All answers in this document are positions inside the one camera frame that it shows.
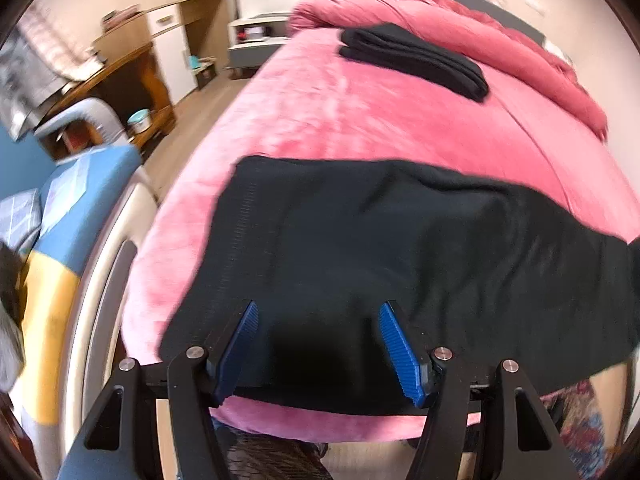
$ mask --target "bed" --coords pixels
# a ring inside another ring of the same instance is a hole
[[[394,22],[482,68],[482,104],[336,53],[343,27]],[[535,188],[576,218],[627,241],[640,204],[609,155],[606,117],[574,70],[526,34],[451,0],[303,0],[292,39],[254,76],[166,197],[132,266],[122,336],[142,364],[198,267],[217,197],[236,161],[407,158]],[[214,416],[236,428],[311,442],[422,433],[422,416],[315,412],[230,397]]]

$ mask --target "blue gripper pad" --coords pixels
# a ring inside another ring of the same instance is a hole
[[[214,395],[222,403],[231,396],[238,384],[242,363],[249,352],[255,333],[258,331],[258,306],[252,301],[244,311],[238,327],[226,346],[218,366],[218,384]]]
[[[389,352],[402,391],[416,407],[421,408],[425,395],[420,380],[420,364],[398,325],[391,305],[384,303],[380,307],[378,320],[386,351]]]

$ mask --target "black towel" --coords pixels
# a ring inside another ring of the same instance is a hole
[[[425,345],[516,359],[546,394],[635,348],[639,253],[527,187],[399,160],[252,156],[218,200],[160,356],[202,343],[252,298],[260,328],[236,394],[415,413],[378,328],[391,299]]]
[[[395,23],[345,28],[340,40],[346,46],[338,52],[348,59],[421,77],[479,103],[489,92],[476,63],[428,43]]]

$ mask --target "drawer handle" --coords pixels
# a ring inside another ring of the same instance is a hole
[[[166,25],[167,23],[171,23],[174,20],[173,16],[165,16],[164,18],[159,18],[159,25]]]

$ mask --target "pink bed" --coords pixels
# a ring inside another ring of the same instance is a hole
[[[482,104],[393,70],[336,54],[339,29],[394,22],[474,59]],[[567,64],[522,34],[450,0],[304,0],[293,35],[204,139],[162,204],[134,262],[122,336],[142,364],[198,267],[216,200],[234,163],[293,158],[407,158],[525,184],[583,223],[632,240],[640,205],[609,155],[606,117]],[[420,416],[362,416],[230,397],[213,410],[236,428],[313,442],[399,440]]]

